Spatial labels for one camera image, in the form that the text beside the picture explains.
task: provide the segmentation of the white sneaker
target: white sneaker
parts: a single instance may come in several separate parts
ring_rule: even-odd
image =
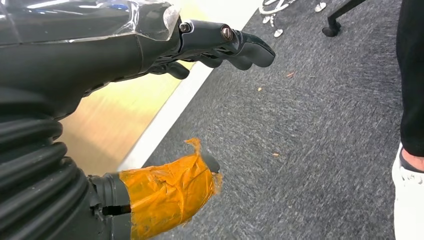
[[[395,186],[394,235],[397,240],[424,239],[424,173],[401,166],[399,145],[391,176]]]

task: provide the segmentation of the black mechanical arm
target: black mechanical arm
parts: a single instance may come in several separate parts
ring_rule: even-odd
[[[168,40],[92,37],[88,33],[110,25],[122,9],[76,18],[75,4],[82,1],[0,3],[0,239],[130,239],[130,199],[118,174],[85,176],[65,156],[66,145],[55,142],[62,134],[58,120],[81,98],[149,73],[184,79],[189,71],[178,60],[211,68],[228,60],[247,70],[268,67],[275,57],[254,35],[198,20],[178,19]],[[145,16],[157,18],[150,13],[169,6],[152,4]]]

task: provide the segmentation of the chair leg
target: chair leg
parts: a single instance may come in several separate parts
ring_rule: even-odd
[[[337,36],[337,34],[340,32],[340,23],[338,23],[336,19],[365,1],[366,0],[345,1],[339,8],[337,8],[328,16],[328,27],[324,27],[322,29],[322,33],[324,33],[324,35],[326,35],[327,37]]]

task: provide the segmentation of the robotic hand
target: robotic hand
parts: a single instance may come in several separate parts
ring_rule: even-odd
[[[161,0],[2,0],[0,238],[138,239],[129,182],[156,168],[87,177],[54,142],[58,120],[110,82],[148,73],[184,79],[189,71],[177,61],[216,68],[228,60],[247,70],[274,57],[260,38],[222,23],[181,22]],[[192,157],[184,163],[204,165]],[[206,172],[218,171],[204,160]]]

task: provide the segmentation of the gray carpet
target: gray carpet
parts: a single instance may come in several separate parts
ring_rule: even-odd
[[[255,14],[244,30],[275,63],[215,69],[157,147],[148,165],[191,153],[184,140],[199,137],[224,174],[221,195],[157,239],[394,238],[400,0],[363,3],[335,38],[321,28],[339,1],[326,2],[322,13],[306,0],[279,13],[280,38]]]

